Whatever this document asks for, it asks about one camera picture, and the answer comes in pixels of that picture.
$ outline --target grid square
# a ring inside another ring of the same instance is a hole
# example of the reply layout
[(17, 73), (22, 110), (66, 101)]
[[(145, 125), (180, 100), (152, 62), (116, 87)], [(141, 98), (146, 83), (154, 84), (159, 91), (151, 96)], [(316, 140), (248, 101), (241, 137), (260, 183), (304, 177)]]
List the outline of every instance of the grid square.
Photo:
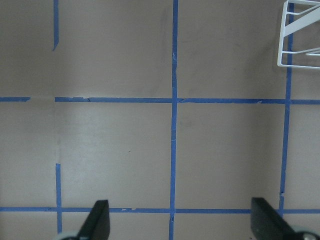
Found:
[(284, 98), (286, 69), (277, 66), (282, 5), (181, 1), (179, 97)]
[(292, 70), (292, 99), (320, 99), (319, 70)]
[[(63, 231), (79, 231), (88, 213), (63, 213)], [(109, 240), (167, 240), (168, 214), (110, 213)]]
[(60, 1), (55, 95), (170, 97), (172, 8), (171, 0)]
[(318, 105), (291, 106), (284, 195), (286, 209), (320, 208), (319, 118)]
[(57, 103), (63, 207), (168, 208), (170, 115), (165, 103)]
[(1, 240), (51, 240), (57, 235), (55, 212), (0, 212)]
[(0, 103), (0, 205), (56, 206), (52, 100)]
[(249, 214), (177, 214), (175, 240), (252, 239)]
[(0, 16), (0, 96), (52, 96), (52, 1), (4, 0)]
[(278, 208), (283, 105), (182, 104), (178, 108), (177, 208)]

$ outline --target black plastic part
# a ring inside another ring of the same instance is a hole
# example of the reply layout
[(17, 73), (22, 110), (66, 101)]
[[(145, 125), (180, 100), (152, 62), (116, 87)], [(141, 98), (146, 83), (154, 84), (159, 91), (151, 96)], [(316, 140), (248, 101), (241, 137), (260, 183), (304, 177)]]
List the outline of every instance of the black plastic part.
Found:
[(70, 236), (70, 237), (63, 238), (62, 240), (79, 240), (79, 238), (77, 238), (76, 236)]
[(82, 225), (77, 239), (107, 240), (110, 234), (108, 200), (96, 201), (89, 216)]
[(251, 230), (257, 240), (292, 240), (295, 231), (261, 197), (251, 200)]

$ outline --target beige floor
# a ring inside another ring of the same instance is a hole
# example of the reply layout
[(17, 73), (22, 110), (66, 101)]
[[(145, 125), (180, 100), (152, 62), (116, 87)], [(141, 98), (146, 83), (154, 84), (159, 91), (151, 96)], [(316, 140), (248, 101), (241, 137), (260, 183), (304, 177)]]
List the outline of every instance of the beige floor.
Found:
[[(178, 98), (285, 99), (277, 67), (284, 0), (180, 0)], [(172, 97), (172, 0), (0, 1), (0, 207), (169, 209), (171, 103), (55, 97)], [(319, 72), (292, 71), (292, 99), (319, 99)], [(177, 209), (279, 207), (284, 104), (178, 103)], [(320, 209), (320, 106), (291, 105), (285, 209)], [(64, 212), (64, 231), (87, 212)], [(320, 232), (320, 214), (286, 214)], [(167, 240), (169, 213), (111, 213), (111, 240)], [(0, 239), (52, 239), (55, 212), (0, 211)], [(252, 238), (249, 214), (174, 218), (175, 240)]]

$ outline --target white metal frame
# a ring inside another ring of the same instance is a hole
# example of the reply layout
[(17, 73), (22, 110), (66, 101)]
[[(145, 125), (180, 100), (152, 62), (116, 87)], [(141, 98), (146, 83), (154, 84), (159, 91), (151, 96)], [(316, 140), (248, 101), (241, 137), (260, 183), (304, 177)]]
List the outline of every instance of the white metal frame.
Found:
[[(301, 12), (290, 12), (288, 11), (288, 4), (301, 4), (310, 6), (307, 10)], [(299, 19), (286, 25), (287, 15), (304, 15)], [(278, 61), (277, 65), (279, 67), (290, 67), (290, 68), (301, 68), (301, 69), (318, 69), (320, 66), (303, 66), (303, 65), (289, 65), (282, 63), (283, 54), (303, 54), (308, 56), (320, 56), (320, 47), (313, 49), (306, 49), (302, 51), (284, 51), (284, 38), (294, 32), (303, 29), (304, 27), (315, 23), (320, 20), (320, 2), (319, 1), (309, 1), (309, 0), (287, 0), (283, 4), (281, 29), (280, 29), (280, 39), (279, 39), (279, 50), (278, 50)]]

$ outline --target blue tape line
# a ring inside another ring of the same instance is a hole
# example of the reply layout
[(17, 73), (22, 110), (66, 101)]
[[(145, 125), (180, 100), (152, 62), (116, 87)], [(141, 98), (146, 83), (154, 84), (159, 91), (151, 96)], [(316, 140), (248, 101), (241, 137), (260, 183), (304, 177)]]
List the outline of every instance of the blue tape line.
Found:
[(250, 214), (250, 209), (184, 209), (177, 208), (177, 214)]
[[(0, 102), (26, 102), (30, 97), (0, 97)], [(171, 104), (171, 98), (134, 98), (134, 97), (64, 97), (56, 96), (56, 103), (158, 103)], [(177, 98), (178, 104), (283, 104), (286, 99), (266, 98)], [(293, 99), (291, 105), (320, 105), (320, 99)]]
[(170, 172), (170, 220), (169, 240), (174, 240), (175, 201), (176, 201), (176, 151), (177, 151), (177, 112), (178, 112), (178, 0), (173, 0), (172, 18), (172, 115), (171, 115), (171, 172)]
[(291, 100), (291, 104), (294, 104), (294, 105), (320, 105), (320, 100), (318, 100), (318, 99), (294, 99), (294, 100)]
[(320, 209), (284, 209), (284, 214), (320, 214)]
[(285, 104), (285, 99), (259, 98), (179, 98), (179, 103), (196, 104)]
[[(62, 213), (89, 213), (91, 207), (62, 207)], [(57, 207), (0, 207), (0, 212), (57, 212)], [(169, 208), (110, 208), (110, 213), (170, 214)], [(250, 214), (250, 209), (187, 209), (177, 208), (175, 214)], [(320, 214), (320, 209), (283, 209), (284, 214)]]
[[(90, 207), (62, 207), (63, 213), (89, 213)], [(169, 214), (168, 208), (109, 208), (110, 213)]]
[(171, 98), (134, 98), (134, 97), (55, 97), (57, 103), (159, 103), (171, 104)]
[(57, 232), (62, 232), (62, 200), (61, 200), (61, 165), (55, 165)]
[(0, 207), (0, 212), (56, 212), (56, 207)]
[(59, 0), (53, 0), (53, 50), (59, 43)]
[(110, 208), (110, 213), (169, 214), (168, 208)]
[(0, 97), (0, 102), (27, 102), (30, 99), (29, 96), (5, 96)]
[[(295, 5), (289, 4), (289, 11), (294, 12)], [(294, 21), (294, 16), (289, 15), (289, 24)], [(293, 46), (293, 34), (288, 36), (288, 51), (292, 51)], [(287, 55), (287, 64), (292, 65), (292, 54)], [(282, 163), (281, 163), (281, 179), (280, 179), (280, 194), (279, 194), (279, 214), (284, 215), (285, 205), (285, 190), (286, 190), (286, 170), (287, 170), (287, 158), (288, 158), (288, 138), (289, 138), (289, 124), (290, 124), (290, 104), (291, 104), (291, 80), (292, 80), (292, 68), (286, 69), (286, 87), (285, 87), (285, 112), (284, 112), (284, 126), (283, 126), (283, 145), (282, 145)]]

